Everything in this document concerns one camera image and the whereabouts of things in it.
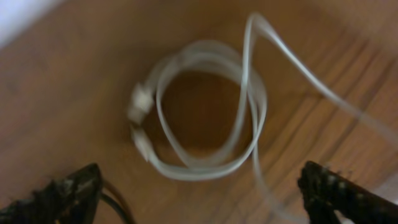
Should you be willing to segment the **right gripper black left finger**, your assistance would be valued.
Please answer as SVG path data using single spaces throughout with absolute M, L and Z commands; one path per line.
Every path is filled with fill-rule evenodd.
M 102 188 L 99 166 L 89 164 L 2 208 L 1 224 L 93 223 Z

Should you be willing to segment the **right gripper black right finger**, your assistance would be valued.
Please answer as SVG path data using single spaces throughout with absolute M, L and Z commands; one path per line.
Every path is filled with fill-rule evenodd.
M 297 181 L 310 224 L 341 224 L 336 211 L 355 224 L 396 224 L 397 205 L 313 161 Z

